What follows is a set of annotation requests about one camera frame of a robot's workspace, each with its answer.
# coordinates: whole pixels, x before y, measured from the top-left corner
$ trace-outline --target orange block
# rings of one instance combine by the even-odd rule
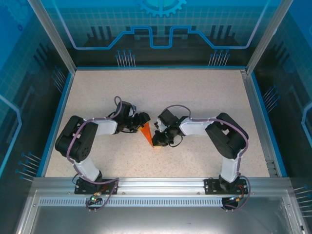
[[[141,128],[141,132],[143,133],[143,135],[145,136],[145,138],[147,139],[147,141],[151,144],[151,146],[153,147],[153,143],[152,143],[152,134],[151,134],[151,129],[150,129],[150,124],[147,122],[144,124],[143,128]]]

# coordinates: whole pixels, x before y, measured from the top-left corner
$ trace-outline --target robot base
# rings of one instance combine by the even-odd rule
[[[103,179],[101,182],[109,181],[109,179]],[[91,184],[88,181],[85,181],[82,178],[79,178],[76,182],[75,194],[88,194],[92,195],[98,191],[102,191],[102,195],[109,195],[115,185],[115,182],[103,185]],[[114,195],[117,194],[117,188],[113,192]]]
[[[239,185],[242,185],[244,188],[244,195],[248,194],[247,182],[244,179],[237,178],[233,182],[234,186],[231,187],[227,192],[224,191],[220,186],[220,179],[205,179],[204,187],[206,195],[241,195],[242,190],[239,188]]]

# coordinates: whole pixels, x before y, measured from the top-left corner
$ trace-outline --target speckled work surface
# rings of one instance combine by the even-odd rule
[[[193,118],[228,113],[250,139],[242,174],[269,176],[240,71],[77,71],[58,135],[72,115],[88,119],[110,114],[116,109],[116,95],[150,115],[152,134],[157,116],[172,104],[188,106]],[[184,109],[171,111],[178,117],[187,115]],[[109,177],[210,177],[220,174],[222,164],[222,156],[203,136],[184,137],[176,148],[153,149],[142,133],[104,135],[95,138],[90,156]],[[53,150],[46,176],[75,173],[66,158]]]

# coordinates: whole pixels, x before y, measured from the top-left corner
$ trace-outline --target gear graphic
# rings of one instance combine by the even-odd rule
[[[27,0],[1,0],[0,6],[6,6],[11,16],[19,24],[22,24],[28,17],[29,6]]]
[[[186,4],[186,0],[137,0],[141,6],[141,10],[145,10],[147,14],[151,13],[153,17],[167,17],[175,14],[176,10],[182,9],[182,4]]]

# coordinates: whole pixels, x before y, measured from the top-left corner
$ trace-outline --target transparent wall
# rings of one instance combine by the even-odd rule
[[[68,70],[27,1],[0,1],[0,34],[0,230],[11,234]]]
[[[254,71],[294,188],[312,186],[311,9],[311,1],[293,1]]]
[[[246,66],[280,0],[43,0],[76,66]]]

